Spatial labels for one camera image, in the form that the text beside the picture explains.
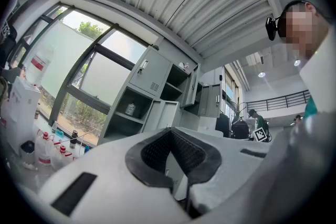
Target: cabinet vent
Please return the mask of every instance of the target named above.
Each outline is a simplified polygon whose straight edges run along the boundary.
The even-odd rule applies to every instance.
[[[151,85],[151,90],[153,90],[153,91],[156,91],[157,92],[157,90],[159,89],[159,85],[158,84],[156,84],[156,83],[154,83],[154,82],[152,82],[152,85]]]

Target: cabinet handle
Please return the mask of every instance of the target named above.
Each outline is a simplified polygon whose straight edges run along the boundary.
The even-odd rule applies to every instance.
[[[142,70],[144,70],[146,68],[146,66],[148,65],[148,61],[146,59],[143,60],[143,62],[140,65],[138,74],[142,72]]]
[[[144,59],[143,62],[141,63],[141,65],[140,65],[140,68],[145,69],[147,65],[148,65],[148,61],[146,59]]]

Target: metal railing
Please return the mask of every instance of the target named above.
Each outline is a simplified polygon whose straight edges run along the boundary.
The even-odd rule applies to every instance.
[[[247,102],[247,111],[249,111],[250,109],[254,109],[258,112],[273,109],[289,108],[295,105],[306,104],[309,98],[310,98],[310,92],[306,90],[302,92],[284,95],[281,97]]]

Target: white box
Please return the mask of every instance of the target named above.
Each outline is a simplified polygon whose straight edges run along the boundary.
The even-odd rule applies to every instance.
[[[7,140],[16,154],[19,154],[19,147],[27,140],[35,141],[36,135],[32,129],[40,95],[40,90],[25,79],[15,79],[5,120]]]

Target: laboratory bench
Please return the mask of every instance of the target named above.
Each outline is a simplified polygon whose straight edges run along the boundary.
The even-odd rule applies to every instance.
[[[48,132],[49,135],[54,135],[51,132],[51,126],[48,125],[48,121],[45,120],[41,115],[39,115],[38,119],[34,119],[34,126],[32,127],[32,132],[36,134],[38,130],[42,130],[43,132]],[[14,152],[12,147],[9,145],[7,141],[7,137],[1,129],[0,133],[1,139],[1,151],[3,153],[4,158],[7,160],[7,168],[9,173],[12,175],[15,183],[22,184],[35,193],[37,193],[42,185],[47,181],[47,179],[54,174],[56,171],[52,168],[52,166],[44,166],[40,163],[35,163],[34,167],[36,169],[28,169],[23,166],[22,159]],[[67,151],[71,152],[75,158],[82,156],[84,154],[84,147],[80,146],[80,144],[76,144],[75,148],[70,148],[70,142],[67,136],[60,137],[55,134],[54,142],[56,141],[65,141],[62,143],[67,149]]]

